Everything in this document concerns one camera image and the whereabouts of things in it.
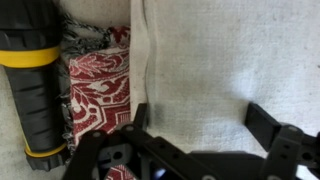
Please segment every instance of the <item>black mount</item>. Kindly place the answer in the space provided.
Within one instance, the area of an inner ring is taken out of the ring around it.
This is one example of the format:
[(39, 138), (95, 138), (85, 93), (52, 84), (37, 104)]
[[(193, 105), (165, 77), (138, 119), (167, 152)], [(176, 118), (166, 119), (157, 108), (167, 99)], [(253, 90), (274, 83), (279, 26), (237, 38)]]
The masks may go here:
[(320, 135), (281, 126), (256, 104), (249, 104), (245, 125), (269, 152), (266, 159), (243, 152), (186, 154), (145, 131), (146, 112), (147, 104), (140, 104), (132, 124), (110, 135), (100, 130), (83, 135), (63, 179), (105, 179), (118, 165), (142, 180), (292, 180), (298, 179), (298, 165), (320, 178)]

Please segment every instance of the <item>white towel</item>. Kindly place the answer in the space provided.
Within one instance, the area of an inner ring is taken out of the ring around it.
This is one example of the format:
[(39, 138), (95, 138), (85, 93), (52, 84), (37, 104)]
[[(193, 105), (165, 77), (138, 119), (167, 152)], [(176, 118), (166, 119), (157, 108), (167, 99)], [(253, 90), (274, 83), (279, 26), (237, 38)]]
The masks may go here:
[(249, 101), (320, 130), (319, 1), (133, 0), (131, 9), (131, 107), (147, 100), (146, 81), (153, 135), (186, 152), (265, 156), (243, 126)]

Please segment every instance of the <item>red patterned fabric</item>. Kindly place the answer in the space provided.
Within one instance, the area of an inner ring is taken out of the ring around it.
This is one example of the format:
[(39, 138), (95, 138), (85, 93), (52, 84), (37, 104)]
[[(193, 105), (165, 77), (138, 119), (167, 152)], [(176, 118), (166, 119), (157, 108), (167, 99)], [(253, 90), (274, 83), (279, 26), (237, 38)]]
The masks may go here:
[[(70, 60), (71, 106), (75, 144), (93, 129), (112, 133), (118, 123), (130, 121), (130, 29), (112, 31), (112, 47)], [(123, 166), (112, 168), (107, 179), (131, 180)]]

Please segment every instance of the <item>white surface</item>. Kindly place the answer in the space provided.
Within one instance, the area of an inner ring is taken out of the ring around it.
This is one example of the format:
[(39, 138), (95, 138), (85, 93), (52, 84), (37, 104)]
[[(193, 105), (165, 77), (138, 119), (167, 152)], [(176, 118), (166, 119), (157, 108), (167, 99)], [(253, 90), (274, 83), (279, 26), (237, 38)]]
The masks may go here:
[[(143, 72), (148, 59), (153, 135), (187, 152), (265, 155), (243, 126), (249, 101), (311, 135), (320, 130), (319, 1), (133, 2), (145, 3), (132, 6), (132, 17), (145, 14), (147, 25), (143, 16), (132, 19), (130, 68)], [(140, 55), (133, 52), (138, 46)], [(136, 86), (144, 73), (130, 79), (131, 102), (146, 100), (144, 87)], [(305, 171), (300, 176), (312, 179)]]
[[(61, 4), (74, 17), (92, 25), (108, 27), (130, 24), (129, 0), (61, 0)], [(64, 167), (48, 173), (32, 171), (23, 148), (19, 119), (9, 83), (0, 67), (0, 179), (61, 179)]]

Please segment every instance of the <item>patterned cloth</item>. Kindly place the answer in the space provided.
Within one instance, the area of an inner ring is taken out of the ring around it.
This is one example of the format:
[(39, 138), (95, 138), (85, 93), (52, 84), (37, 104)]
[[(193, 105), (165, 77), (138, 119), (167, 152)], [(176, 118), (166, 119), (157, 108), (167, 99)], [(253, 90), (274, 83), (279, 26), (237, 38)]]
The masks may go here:
[[(90, 130), (112, 133), (130, 121), (130, 28), (109, 28), (110, 47), (73, 58), (69, 63), (75, 145)], [(112, 168), (107, 179), (131, 180), (123, 166)]]

